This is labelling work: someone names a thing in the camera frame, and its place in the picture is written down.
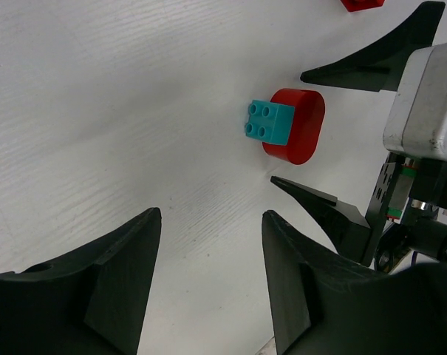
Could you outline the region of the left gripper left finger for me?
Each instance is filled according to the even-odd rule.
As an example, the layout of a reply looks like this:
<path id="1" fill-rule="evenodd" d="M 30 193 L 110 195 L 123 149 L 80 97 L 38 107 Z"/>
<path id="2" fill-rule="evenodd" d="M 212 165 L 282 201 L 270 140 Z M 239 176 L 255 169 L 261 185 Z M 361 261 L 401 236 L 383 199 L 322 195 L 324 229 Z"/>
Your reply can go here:
<path id="1" fill-rule="evenodd" d="M 0 354 L 137 353 L 160 244 L 150 208 L 21 273 L 0 274 Z"/>

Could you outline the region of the large red rounded lego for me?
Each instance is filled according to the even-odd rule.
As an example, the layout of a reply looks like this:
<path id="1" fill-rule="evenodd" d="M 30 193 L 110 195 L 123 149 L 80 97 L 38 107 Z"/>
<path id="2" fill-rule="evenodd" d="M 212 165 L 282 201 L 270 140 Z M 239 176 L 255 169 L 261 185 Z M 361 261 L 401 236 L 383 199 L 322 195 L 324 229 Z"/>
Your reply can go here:
<path id="1" fill-rule="evenodd" d="M 306 163 L 314 154 L 325 115 L 323 96 L 313 90 L 283 88 L 270 100 L 295 108 L 293 124 L 285 146 L 262 143 L 272 157 L 294 165 Z"/>

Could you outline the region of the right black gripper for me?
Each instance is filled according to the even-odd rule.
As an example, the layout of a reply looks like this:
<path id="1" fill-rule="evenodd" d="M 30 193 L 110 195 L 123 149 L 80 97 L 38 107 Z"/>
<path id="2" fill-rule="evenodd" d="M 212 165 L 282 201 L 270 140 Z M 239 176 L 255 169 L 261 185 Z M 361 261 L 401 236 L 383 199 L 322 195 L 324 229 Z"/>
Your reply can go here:
<path id="1" fill-rule="evenodd" d="M 272 176 L 317 222 L 343 257 L 389 274 L 410 255 L 447 262 L 447 163 L 389 153 L 372 193 L 366 218 L 337 197 Z"/>

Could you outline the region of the red and green brick stack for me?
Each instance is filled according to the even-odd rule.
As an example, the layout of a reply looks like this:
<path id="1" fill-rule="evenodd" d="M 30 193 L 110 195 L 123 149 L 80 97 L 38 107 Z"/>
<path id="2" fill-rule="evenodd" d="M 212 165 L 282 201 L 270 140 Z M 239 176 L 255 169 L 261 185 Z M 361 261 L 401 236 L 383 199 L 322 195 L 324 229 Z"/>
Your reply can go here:
<path id="1" fill-rule="evenodd" d="M 350 13 L 382 7 L 385 0 L 341 0 L 342 5 Z"/>

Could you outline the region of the small light blue lego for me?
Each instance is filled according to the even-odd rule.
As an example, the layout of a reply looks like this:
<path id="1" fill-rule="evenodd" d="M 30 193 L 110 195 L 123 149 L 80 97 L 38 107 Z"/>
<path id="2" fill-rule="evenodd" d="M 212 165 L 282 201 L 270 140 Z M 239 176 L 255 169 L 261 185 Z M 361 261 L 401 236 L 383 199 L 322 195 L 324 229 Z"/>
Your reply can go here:
<path id="1" fill-rule="evenodd" d="M 285 146 L 289 141 L 294 115 L 294 106 L 253 100 L 248 107 L 245 134 L 263 143 Z"/>

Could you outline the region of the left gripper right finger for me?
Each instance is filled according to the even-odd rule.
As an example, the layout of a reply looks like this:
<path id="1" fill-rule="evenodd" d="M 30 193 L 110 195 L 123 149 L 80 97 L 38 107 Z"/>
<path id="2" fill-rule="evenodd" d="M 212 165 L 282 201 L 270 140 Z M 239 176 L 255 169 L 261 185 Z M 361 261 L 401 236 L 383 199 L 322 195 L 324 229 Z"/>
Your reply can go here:
<path id="1" fill-rule="evenodd" d="M 262 246 L 278 354 L 447 354 L 447 263 L 383 274 L 271 210 Z"/>

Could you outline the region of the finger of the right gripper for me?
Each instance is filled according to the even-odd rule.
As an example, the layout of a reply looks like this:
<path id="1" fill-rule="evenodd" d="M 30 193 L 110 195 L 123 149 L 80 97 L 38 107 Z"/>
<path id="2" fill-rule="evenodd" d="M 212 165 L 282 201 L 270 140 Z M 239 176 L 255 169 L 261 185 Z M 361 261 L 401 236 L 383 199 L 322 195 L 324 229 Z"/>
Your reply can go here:
<path id="1" fill-rule="evenodd" d="M 395 92 L 411 54 L 429 48 L 446 3 L 424 1 L 384 37 L 334 63 L 307 70 L 304 83 L 368 92 Z"/>

